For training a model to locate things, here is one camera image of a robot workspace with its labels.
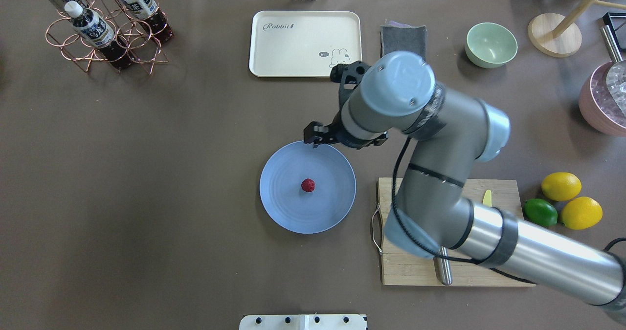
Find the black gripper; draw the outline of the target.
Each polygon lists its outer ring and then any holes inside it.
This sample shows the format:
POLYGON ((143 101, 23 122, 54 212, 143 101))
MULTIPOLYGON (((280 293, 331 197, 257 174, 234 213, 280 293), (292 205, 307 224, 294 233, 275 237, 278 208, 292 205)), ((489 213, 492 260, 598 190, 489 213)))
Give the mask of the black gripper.
POLYGON ((349 122, 353 119, 347 101, 357 91, 369 68, 362 61, 333 66, 330 80, 338 84, 338 112, 329 125, 324 126, 319 121, 310 122, 303 130, 304 143, 312 144, 315 148, 322 144, 342 143, 350 148, 361 149, 371 145, 379 147, 387 141, 388 132, 359 132, 362 128, 349 122))

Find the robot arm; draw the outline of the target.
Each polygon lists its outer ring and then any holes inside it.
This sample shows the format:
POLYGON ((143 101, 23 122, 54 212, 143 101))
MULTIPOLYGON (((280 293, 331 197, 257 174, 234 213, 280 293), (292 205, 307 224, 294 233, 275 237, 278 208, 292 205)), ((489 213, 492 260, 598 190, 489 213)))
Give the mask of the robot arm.
POLYGON ((339 110, 330 125, 313 121, 304 142, 380 146, 397 128, 416 147, 401 184, 393 183, 385 236, 417 256, 445 258, 541 284, 601 308, 625 323, 625 261, 497 207, 463 197, 476 161, 492 160, 510 136, 510 121, 485 101, 436 81, 421 56, 391 52, 373 66, 335 65, 339 110))

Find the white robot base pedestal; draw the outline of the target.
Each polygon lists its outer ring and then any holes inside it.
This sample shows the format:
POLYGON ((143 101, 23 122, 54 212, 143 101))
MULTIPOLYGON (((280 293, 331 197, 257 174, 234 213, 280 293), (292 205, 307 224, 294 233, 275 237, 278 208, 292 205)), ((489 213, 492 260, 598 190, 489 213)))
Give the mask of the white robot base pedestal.
POLYGON ((367 330, 362 314, 282 314, 242 317, 240 330, 367 330))

